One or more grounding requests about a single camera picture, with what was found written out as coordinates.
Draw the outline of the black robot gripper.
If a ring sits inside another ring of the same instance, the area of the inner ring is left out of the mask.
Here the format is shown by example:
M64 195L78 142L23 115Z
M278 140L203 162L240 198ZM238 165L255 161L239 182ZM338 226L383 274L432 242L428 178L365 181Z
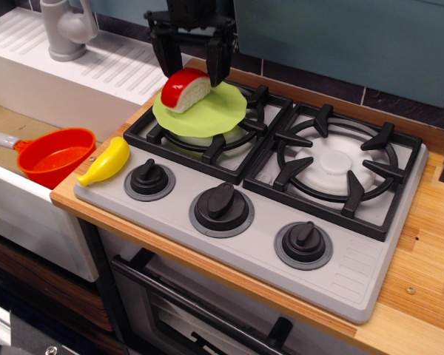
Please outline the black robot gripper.
M211 87L230 73L237 49L235 20L217 12L215 1L168 1L166 10L149 10L144 18L158 63L166 77L182 69L180 45L206 45Z

